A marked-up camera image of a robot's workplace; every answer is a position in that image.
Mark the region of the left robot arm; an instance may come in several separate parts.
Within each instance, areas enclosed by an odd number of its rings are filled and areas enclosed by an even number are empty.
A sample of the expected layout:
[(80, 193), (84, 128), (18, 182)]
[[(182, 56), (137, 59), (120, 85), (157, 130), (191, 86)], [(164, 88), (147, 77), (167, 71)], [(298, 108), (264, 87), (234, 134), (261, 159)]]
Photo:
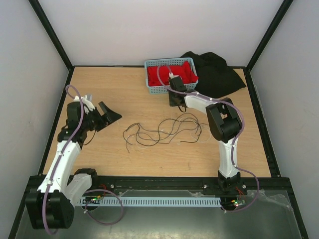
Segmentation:
[(97, 172), (92, 168), (71, 169), (81, 152), (87, 133), (99, 132), (122, 116), (99, 102), (100, 114), (90, 100), (74, 100), (66, 108), (66, 125), (57, 137), (57, 150), (47, 175), (37, 189), (32, 189), (25, 203), (34, 229), (67, 229), (74, 218), (74, 208), (83, 194), (99, 189)]

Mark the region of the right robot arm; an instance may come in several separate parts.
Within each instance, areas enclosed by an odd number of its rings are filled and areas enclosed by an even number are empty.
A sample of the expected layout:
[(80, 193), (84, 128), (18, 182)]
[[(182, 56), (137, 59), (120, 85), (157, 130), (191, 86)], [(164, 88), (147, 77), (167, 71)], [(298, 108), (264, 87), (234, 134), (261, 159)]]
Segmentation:
[(169, 80), (168, 92), (170, 100), (177, 106), (206, 114), (210, 132), (219, 143), (218, 188), (224, 194), (230, 193), (241, 180), (237, 168), (237, 143), (243, 131), (239, 110), (229, 98), (219, 100), (187, 90), (180, 76)]

